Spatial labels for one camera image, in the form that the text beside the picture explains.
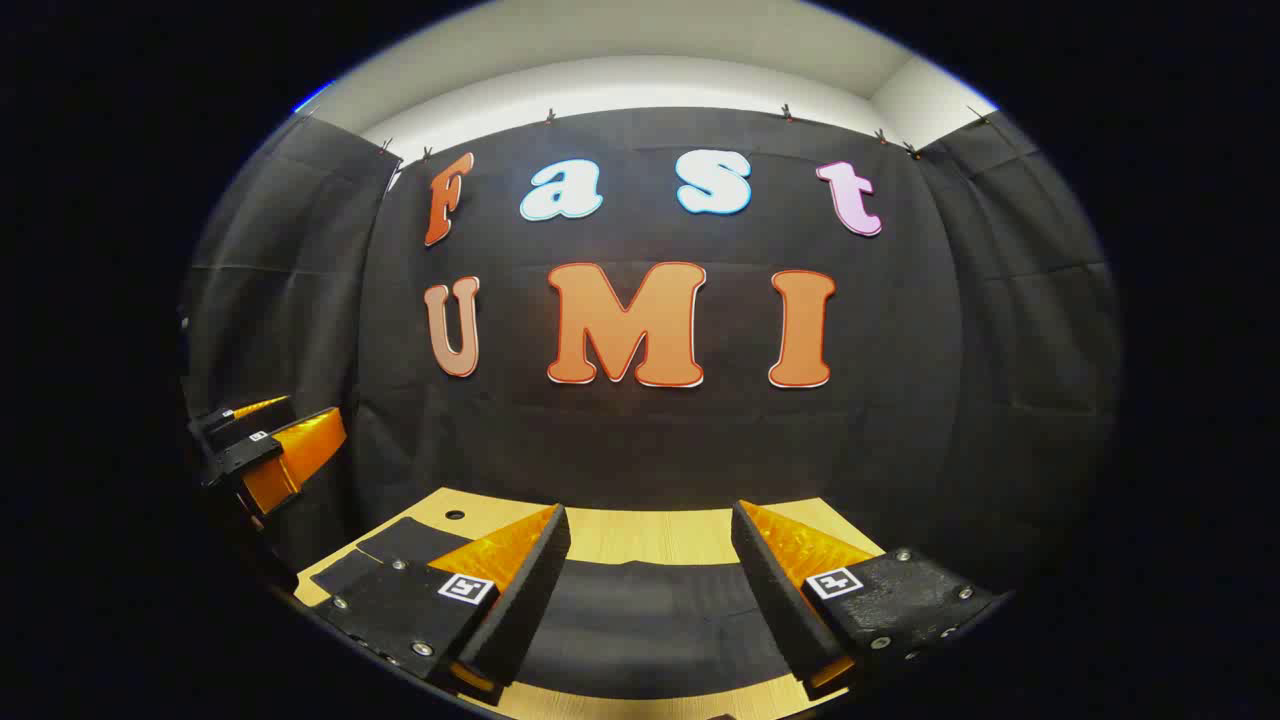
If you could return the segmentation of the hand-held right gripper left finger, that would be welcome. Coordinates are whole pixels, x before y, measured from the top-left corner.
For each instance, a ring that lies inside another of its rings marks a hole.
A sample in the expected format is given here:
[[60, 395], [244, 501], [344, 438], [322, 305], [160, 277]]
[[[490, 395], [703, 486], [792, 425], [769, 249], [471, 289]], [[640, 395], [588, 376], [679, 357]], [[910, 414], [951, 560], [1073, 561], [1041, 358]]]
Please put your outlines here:
[[315, 612], [419, 680], [488, 698], [515, 682], [570, 543], [559, 505], [476, 539], [402, 518], [315, 577]]

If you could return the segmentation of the dark grey jeans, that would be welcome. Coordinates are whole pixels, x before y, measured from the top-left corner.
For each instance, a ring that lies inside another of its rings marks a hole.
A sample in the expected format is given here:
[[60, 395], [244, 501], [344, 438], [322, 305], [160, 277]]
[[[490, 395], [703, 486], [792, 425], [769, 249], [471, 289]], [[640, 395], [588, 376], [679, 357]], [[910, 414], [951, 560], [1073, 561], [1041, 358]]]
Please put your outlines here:
[[739, 565], [566, 557], [515, 682], [663, 700], [736, 691], [787, 671]]

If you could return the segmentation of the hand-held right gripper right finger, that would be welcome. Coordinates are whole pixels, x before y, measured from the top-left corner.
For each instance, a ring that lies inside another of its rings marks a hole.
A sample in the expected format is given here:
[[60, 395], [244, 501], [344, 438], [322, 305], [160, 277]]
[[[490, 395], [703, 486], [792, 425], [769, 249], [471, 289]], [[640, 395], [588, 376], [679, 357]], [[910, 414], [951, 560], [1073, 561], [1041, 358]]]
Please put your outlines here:
[[788, 670], [810, 700], [901, 682], [1010, 598], [922, 551], [883, 553], [745, 500], [731, 541]]

